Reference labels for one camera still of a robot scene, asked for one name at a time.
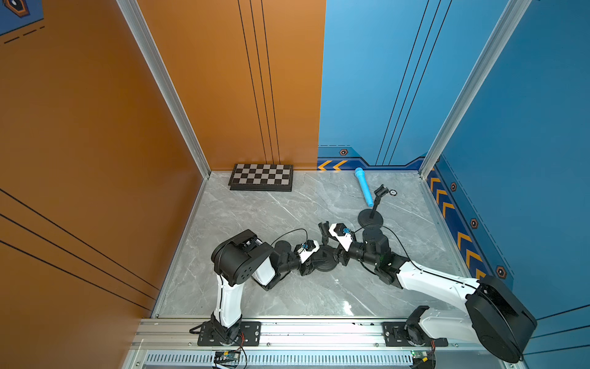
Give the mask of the black round stand base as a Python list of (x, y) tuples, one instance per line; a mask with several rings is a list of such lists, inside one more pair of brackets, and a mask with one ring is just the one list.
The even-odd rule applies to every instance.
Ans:
[(373, 209), (362, 210), (359, 213), (357, 220), (362, 228), (380, 228), (384, 224), (384, 218), (382, 217), (382, 215), (377, 210)]

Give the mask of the black stand pole with clip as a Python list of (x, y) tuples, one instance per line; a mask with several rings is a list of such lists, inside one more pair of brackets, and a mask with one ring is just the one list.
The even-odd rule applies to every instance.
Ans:
[(373, 201), (373, 208), (372, 211), (370, 213), (370, 218), (373, 219), (377, 213), (377, 208), (379, 206), (379, 204), (381, 203), (382, 198), (385, 195), (388, 195), (390, 193), (390, 189), (388, 189), (385, 185), (381, 185), (378, 189), (376, 189), (376, 191), (374, 192), (375, 194), (375, 199)]

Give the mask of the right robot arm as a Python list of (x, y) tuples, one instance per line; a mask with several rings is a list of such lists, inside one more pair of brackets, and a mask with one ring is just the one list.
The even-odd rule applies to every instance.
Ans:
[(450, 338), (480, 343), (490, 354), (508, 363), (522, 361), (538, 323), (507, 285), (491, 275), (465, 278), (440, 272), (390, 250), (379, 253), (342, 223), (329, 227), (344, 254), (374, 267), (385, 284), (429, 295), (454, 311), (419, 306), (405, 323), (409, 341), (416, 346), (428, 339)]

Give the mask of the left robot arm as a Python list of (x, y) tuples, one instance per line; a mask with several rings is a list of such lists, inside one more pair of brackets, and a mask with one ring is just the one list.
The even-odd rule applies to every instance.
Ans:
[(319, 250), (319, 242), (313, 240), (295, 249), (287, 242), (275, 248), (250, 229), (218, 245), (211, 255), (218, 281), (218, 298), (210, 319), (215, 338), (222, 344), (233, 344), (241, 336), (241, 301), (247, 280), (253, 278), (268, 291), (290, 272), (310, 266)]

